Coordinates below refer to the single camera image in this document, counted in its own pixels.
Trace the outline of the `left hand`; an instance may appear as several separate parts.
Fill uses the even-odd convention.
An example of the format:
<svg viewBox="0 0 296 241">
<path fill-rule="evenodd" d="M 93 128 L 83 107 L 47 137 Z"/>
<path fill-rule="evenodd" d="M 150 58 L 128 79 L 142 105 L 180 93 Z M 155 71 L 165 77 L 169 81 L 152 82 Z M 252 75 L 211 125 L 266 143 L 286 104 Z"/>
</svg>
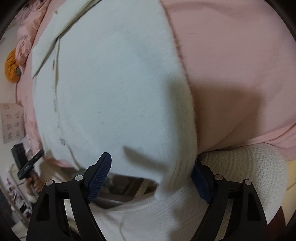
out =
<svg viewBox="0 0 296 241">
<path fill-rule="evenodd" d="M 29 194 L 40 193 L 43 188 L 43 182 L 37 173 L 33 173 L 29 178 L 25 180 L 25 187 Z"/>
</svg>

